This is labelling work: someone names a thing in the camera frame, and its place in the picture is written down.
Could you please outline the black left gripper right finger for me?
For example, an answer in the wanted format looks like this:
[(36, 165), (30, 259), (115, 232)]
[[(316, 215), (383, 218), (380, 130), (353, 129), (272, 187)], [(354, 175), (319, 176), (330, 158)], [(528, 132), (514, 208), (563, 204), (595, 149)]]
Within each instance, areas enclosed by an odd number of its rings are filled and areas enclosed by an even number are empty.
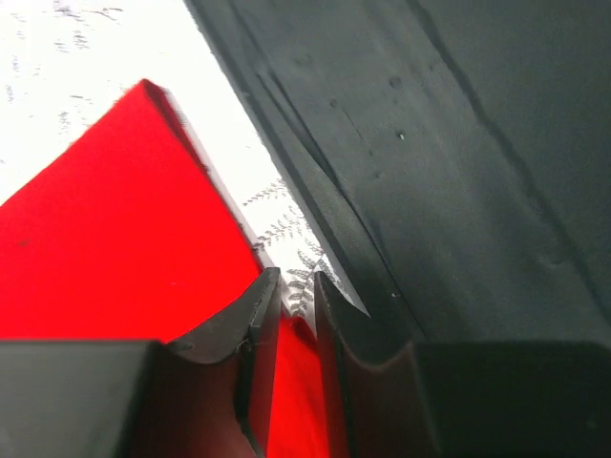
[(606, 457), (610, 352), (417, 340), (314, 281), (333, 457)]

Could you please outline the red t shirt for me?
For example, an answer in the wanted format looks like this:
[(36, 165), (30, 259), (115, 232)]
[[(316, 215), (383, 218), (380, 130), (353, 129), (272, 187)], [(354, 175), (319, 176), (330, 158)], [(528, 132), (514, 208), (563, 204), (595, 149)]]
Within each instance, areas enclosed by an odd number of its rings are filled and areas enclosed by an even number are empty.
[[(268, 268), (165, 91), (142, 80), (2, 205), (1, 345), (167, 344)], [(281, 311), (264, 457), (326, 456), (314, 338)]]

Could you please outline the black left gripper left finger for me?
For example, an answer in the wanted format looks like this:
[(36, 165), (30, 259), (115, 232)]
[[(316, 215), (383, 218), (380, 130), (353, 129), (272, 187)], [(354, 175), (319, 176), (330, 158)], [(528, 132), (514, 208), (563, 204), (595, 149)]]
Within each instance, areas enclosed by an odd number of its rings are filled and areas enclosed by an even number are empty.
[(5, 457), (264, 457), (281, 315), (268, 268), (170, 343), (5, 341)]

